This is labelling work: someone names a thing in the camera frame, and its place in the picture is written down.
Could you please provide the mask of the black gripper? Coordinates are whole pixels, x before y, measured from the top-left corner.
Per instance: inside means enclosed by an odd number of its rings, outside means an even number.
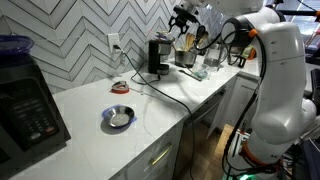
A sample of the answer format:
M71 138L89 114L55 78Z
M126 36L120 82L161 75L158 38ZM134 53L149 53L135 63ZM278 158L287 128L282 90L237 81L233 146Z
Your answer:
M183 9L180 6L175 6L173 8L173 11L177 14L176 17L171 17L168 25L169 25L169 32L171 32L174 25L178 26L180 28L180 35L185 34L189 26L187 25L187 22L190 21L192 23L198 23L197 18L189 13L187 10Z

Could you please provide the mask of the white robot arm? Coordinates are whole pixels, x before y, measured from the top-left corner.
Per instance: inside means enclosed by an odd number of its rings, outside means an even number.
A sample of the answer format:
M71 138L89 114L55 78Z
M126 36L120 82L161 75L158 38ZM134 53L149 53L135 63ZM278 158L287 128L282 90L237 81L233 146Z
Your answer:
M303 97L306 69L300 30L281 12L264 6L263 0L185 0L174 7L169 25L185 33L188 21L198 21L193 7L205 4L229 17L220 39L253 46L260 65L252 133L230 163L237 170L274 164L316 118L315 104Z

